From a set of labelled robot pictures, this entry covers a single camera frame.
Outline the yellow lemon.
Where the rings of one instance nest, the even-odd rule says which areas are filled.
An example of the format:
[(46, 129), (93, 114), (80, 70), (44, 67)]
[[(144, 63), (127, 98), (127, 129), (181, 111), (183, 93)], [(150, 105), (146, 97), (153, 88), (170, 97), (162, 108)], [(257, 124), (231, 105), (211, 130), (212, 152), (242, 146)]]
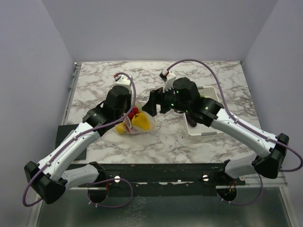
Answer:
[(126, 127), (123, 123), (115, 125), (115, 130), (118, 134), (124, 134), (127, 132)]

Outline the clear zip top bag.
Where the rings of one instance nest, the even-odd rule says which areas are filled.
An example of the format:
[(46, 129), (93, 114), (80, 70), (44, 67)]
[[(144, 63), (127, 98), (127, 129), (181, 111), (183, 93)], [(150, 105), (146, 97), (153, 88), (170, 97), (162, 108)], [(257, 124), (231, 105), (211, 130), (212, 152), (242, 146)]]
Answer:
[(115, 125), (117, 134), (140, 134), (151, 132), (156, 128), (155, 119), (142, 110), (142, 105), (137, 103), (124, 120)]

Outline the yellow bell pepper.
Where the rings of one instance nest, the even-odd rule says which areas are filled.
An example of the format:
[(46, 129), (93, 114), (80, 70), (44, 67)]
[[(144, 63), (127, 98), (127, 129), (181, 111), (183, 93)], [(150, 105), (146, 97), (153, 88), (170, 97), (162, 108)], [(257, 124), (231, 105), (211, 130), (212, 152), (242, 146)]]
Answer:
[(145, 113), (136, 114), (132, 119), (132, 126), (139, 127), (145, 131), (150, 129), (150, 122)]

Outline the purple eggplant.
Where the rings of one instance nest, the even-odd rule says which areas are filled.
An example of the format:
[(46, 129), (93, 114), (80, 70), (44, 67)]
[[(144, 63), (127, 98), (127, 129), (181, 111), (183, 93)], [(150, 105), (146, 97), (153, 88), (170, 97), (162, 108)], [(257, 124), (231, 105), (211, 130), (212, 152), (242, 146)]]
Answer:
[(195, 122), (189, 114), (187, 115), (187, 123), (193, 128), (197, 126), (197, 122)]

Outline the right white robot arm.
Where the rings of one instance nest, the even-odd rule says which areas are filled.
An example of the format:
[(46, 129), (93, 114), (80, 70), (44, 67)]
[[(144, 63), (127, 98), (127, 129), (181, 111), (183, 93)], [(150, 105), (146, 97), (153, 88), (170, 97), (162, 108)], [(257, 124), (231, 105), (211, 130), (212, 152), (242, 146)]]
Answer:
[(239, 119), (229, 116), (224, 106), (208, 97), (201, 97), (196, 84), (188, 78), (179, 78), (165, 91), (162, 87), (150, 91), (149, 100), (143, 110), (151, 116), (170, 110), (189, 114), (191, 119), (206, 127), (222, 131), (245, 144), (255, 152), (254, 155), (236, 160), (227, 160), (218, 172), (217, 179), (228, 185), (244, 175), (260, 174), (275, 179), (280, 172), (286, 155), (289, 137), (283, 133), (274, 135), (253, 127), (253, 132), (240, 125)]

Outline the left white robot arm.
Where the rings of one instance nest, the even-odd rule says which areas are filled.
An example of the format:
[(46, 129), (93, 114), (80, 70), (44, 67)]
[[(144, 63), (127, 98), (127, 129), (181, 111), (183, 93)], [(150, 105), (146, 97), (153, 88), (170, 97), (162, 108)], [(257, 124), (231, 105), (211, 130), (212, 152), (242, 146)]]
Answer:
[(96, 164), (71, 171), (67, 168), (90, 144), (120, 123), (130, 108), (130, 89), (113, 86), (105, 101), (90, 109), (77, 128), (51, 154), (38, 163), (30, 161), (25, 165), (26, 189), (34, 189), (41, 200), (52, 204), (69, 188), (87, 183), (101, 186), (105, 176)]

